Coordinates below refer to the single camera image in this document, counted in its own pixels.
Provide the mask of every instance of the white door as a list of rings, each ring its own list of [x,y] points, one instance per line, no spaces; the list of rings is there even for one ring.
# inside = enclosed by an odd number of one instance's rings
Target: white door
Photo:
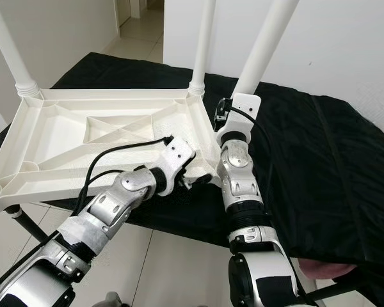
[[[129,5],[129,0],[116,0],[116,8],[118,10],[118,21],[120,26],[131,17],[131,7]]]

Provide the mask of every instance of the white plastic tray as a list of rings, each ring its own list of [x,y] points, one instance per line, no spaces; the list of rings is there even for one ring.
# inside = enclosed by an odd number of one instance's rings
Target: white plastic tray
[[[15,203],[76,197],[89,164],[111,147],[180,136],[196,157],[185,177],[216,176],[220,149],[200,97],[187,90],[42,90],[25,97],[0,149],[0,211]],[[154,162],[163,144],[113,152],[93,176]],[[94,182],[88,195],[112,184]]]

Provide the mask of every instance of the wrinkled black cloth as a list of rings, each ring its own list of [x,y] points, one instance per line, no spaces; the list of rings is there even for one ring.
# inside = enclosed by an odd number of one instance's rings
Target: wrinkled black cloth
[[[90,53],[55,85],[61,88],[187,88],[192,71]],[[204,105],[214,117],[236,78],[207,74]],[[357,264],[368,285],[359,291],[384,306],[384,133],[347,102],[260,83],[257,121],[271,141],[252,130],[250,153],[273,224],[290,256]],[[0,134],[0,146],[6,135]],[[51,201],[72,209],[74,200]],[[220,190],[178,187],[134,210],[130,223],[228,246]]]

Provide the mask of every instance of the white support column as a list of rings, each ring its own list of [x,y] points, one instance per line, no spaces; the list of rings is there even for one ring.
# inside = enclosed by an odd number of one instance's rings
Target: white support column
[[[0,12],[0,50],[8,68],[15,79],[15,87],[20,96],[39,96],[40,88],[31,78],[22,58],[14,44],[12,36]]]
[[[253,95],[299,0],[274,0],[250,52],[235,93]]]
[[[204,12],[200,23],[199,41],[196,49],[195,66],[192,80],[189,83],[189,94],[200,96],[205,93],[205,71],[207,55],[211,42],[212,24],[215,12],[216,0],[204,0]]]

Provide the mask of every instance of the floor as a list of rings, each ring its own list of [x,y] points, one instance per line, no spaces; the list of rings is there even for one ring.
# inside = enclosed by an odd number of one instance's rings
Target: floor
[[[121,27],[121,38],[106,54],[162,63],[162,11],[147,11],[140,20],[129,19]],[[22,207],[47,233],[70,214],[39,203]],[[36,244],[16,222],[0,214],[0,275]],[[74,286],[77,296],[72,306],[92,306],[109,291],[117,292],[133,307],[231,306],[229,258],[225,248],[125,224],[95,259],[85,279]],[[314,281],[301,273],[300,280],[306,291],[315,289]],[[331,283],[321,280],[317,286]],[[324,302],[327,306],[373,306],[356,292]]]

